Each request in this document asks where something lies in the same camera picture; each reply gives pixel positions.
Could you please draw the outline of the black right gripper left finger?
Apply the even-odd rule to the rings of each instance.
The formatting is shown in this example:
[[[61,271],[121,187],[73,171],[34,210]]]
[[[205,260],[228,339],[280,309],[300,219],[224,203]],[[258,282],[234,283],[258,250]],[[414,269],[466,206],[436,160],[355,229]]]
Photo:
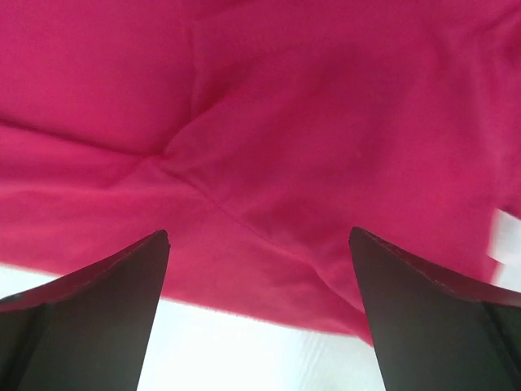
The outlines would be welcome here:
[[[170,244],[157,231],[1,300],[3,390],[135,390]]]

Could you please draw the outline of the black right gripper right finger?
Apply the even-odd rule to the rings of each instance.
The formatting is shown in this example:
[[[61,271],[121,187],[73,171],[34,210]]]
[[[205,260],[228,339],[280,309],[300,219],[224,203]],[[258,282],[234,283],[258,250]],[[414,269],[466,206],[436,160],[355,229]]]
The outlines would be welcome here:
[[[387,390],[518,391],[520,295],[351,230],[349,246]]]

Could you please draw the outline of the magenta t shirt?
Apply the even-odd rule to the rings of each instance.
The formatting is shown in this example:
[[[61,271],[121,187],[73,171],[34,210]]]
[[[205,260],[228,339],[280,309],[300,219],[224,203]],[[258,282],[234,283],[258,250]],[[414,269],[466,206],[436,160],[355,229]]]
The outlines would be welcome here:
[[[520,214],[517,1],[4,1],[1,259],[150,234],[165,295],[370,337],[360,226],[491,282]]]

